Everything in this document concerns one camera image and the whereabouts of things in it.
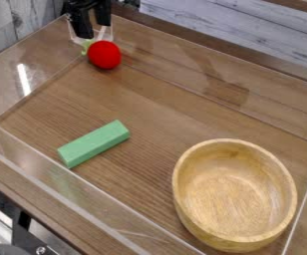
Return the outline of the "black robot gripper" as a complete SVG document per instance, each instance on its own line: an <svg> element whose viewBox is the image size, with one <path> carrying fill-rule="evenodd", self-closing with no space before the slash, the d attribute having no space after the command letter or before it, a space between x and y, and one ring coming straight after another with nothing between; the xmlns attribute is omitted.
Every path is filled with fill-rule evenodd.
<svg viewBox="0 0 307 255"><path fill-rule="evenodd" d="M112 25L112 0L64 0L62 13L70 11L70 23L80 38L93 39L94 30L88 9L72 9L96 6L97 22L102 26Z"/></svg>

